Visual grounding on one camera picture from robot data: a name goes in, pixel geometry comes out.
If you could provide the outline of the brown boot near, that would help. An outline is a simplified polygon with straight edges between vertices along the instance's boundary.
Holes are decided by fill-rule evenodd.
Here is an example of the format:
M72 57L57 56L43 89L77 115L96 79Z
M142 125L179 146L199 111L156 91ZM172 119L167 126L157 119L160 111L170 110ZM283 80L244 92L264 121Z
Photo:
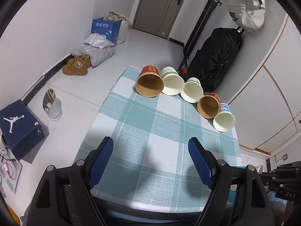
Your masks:
M84 76L88 73L88 68L85 64L75 62L63 66L62 72L68 76Z

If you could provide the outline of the black backpack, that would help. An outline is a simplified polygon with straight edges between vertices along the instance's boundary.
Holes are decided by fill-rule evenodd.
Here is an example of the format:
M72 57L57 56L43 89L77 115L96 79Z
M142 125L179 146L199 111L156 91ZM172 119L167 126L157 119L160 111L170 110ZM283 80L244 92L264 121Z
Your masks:
M197 78L204 92L213 92L224 79L242 47L244 29L214 29L196 51L187 69L187 78Z

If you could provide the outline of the teal checked tablecloth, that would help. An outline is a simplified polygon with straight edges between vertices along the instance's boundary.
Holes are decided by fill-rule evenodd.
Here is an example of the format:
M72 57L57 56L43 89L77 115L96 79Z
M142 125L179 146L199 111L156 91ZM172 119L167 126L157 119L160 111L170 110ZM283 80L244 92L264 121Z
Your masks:
M196 137L215 158L241 164L235 130L216 131L196 107L180 96L154 98L135 91L140 69L128 67L104 100L86 134L77 159L84 159L104 137L114 148L92 195L139 210L163 213L199 212L210 190L204 185L188 152Z

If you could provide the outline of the white green paper cup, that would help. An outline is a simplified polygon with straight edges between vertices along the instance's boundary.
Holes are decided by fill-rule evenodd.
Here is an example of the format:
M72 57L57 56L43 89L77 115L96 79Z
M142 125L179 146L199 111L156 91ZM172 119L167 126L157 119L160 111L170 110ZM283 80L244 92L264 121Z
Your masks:
M180 93L181 97L189 103L197 103L204 95L203 88L198 78L192 77L184 84L184 88Z
M167 66L161 71L161 78L164 83L163 93L165 95L174 96L179 94L184 88L184 80L177 71L171 67Z

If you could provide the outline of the grey plastic parcel bags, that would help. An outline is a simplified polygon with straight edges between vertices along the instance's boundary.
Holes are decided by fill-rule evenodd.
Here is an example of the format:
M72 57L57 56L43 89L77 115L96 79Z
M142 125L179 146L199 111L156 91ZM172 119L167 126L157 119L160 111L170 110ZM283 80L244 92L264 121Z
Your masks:
M115 44L104 35L92 33L83 41L83 45L74 48L70 53L73 56L81 54L90 57L91 66L97 67L113 56L116 51Z

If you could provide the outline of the black coat stand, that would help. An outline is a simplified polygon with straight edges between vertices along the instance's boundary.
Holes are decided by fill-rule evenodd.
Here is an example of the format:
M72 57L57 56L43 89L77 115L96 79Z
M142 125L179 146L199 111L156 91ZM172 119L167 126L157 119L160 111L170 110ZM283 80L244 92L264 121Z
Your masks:
M210 19L211 14L217 6L221 6L220 0L208 0L195 27L193 28L187 43L184 46L183 53L184 57L178 67L178 71L185 65L187 66L187 60L192 53L202 31L204 30L208 20Z

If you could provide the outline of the large red kraft paper cup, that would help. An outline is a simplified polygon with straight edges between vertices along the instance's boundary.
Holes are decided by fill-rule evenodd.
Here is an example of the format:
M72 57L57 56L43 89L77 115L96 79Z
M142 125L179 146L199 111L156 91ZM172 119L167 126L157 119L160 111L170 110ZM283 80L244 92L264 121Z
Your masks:
M153 65L145 66L135 83L135 88L144 97L158 96L164 88L158 69Z

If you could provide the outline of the grey door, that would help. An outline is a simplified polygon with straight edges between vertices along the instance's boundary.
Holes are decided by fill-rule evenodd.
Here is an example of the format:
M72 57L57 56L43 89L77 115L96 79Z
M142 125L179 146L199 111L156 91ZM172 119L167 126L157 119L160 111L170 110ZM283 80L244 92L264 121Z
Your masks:
M167 39L182 3L183 0L140 0L133 29Z

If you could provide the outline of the brown boot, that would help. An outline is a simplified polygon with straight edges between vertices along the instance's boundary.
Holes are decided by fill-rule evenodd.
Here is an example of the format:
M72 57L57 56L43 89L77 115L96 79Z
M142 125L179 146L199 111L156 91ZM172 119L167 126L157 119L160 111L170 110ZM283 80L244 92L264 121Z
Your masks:
M88 68L85 64L75 62L63 66L62 72L68 76L84 76L88 73Z
M71 58L67 61L67 65L70 65L74 62L79 61L82 64L85 64L87 66L87 68L91 67L91 60L90 60L90 56L86 55L86 54L80 54L74 58Z

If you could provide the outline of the navy Jordan shoe box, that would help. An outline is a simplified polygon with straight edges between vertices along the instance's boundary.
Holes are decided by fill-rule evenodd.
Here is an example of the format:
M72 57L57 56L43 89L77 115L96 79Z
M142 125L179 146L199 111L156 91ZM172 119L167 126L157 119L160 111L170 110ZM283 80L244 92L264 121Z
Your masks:
M4 140L17 160L22 159L45 138L42 124L22 100L2 109L0 115Z

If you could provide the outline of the blue cardboard box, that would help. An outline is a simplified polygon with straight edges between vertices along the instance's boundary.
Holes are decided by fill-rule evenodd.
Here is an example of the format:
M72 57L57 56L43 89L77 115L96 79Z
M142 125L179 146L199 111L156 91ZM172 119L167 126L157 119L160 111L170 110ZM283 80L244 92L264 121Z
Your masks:
M106 21L102 18L92 21L91 33L98 33L105 36L112 43L117 44L118 33L121 21Z

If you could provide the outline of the small red kraft paper cup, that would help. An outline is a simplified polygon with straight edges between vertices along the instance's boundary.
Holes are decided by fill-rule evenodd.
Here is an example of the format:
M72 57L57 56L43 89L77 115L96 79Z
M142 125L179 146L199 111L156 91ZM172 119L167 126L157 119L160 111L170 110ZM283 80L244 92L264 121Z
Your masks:
M214 118L219 113L220 98L215 93L210 93L200 98L198 101L198 112L206 118Z

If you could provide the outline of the blue cartoon paper cup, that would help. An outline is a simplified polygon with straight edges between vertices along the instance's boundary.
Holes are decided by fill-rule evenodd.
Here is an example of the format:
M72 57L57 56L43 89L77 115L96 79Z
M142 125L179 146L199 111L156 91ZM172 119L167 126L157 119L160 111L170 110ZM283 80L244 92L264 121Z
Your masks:
M236 197L237 185L231 185L228 195L228 201L226 207L231 207L234 205Z

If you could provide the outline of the blue white paper cup far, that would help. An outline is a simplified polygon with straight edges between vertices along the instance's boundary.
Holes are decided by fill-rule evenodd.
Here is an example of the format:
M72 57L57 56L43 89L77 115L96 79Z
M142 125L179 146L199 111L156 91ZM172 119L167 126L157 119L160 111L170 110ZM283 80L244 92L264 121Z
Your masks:
M213 119L213 127L219 132L231 131L235 126L235 117L228 104L221 103L219 112Z

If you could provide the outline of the white sling bag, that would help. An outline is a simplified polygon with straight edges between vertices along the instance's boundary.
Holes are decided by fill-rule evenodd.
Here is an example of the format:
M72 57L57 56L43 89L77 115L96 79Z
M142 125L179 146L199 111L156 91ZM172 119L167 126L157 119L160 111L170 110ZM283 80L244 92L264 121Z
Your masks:
M265 0L223 0L230 17L249 33L258 31L264 23Z

